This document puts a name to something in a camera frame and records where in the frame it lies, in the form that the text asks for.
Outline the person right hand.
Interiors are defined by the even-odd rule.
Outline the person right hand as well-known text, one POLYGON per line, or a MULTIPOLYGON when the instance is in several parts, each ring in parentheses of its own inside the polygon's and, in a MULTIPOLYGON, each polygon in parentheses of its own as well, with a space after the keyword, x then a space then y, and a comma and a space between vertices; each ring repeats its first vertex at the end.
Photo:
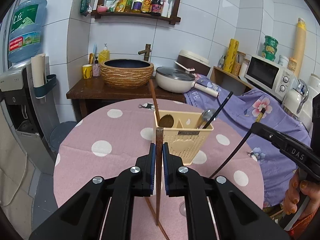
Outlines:
POLYGON ((300 181, 299 171, 297 170, 289 182, 288 190, 285 192, 283 209, 287 215, 297 212, 300 193, 310 198, 308 205, 299 217, 299 219, 304 219, 318 210, 320 203, 320 190, 319 184, 307 180, 300 181))

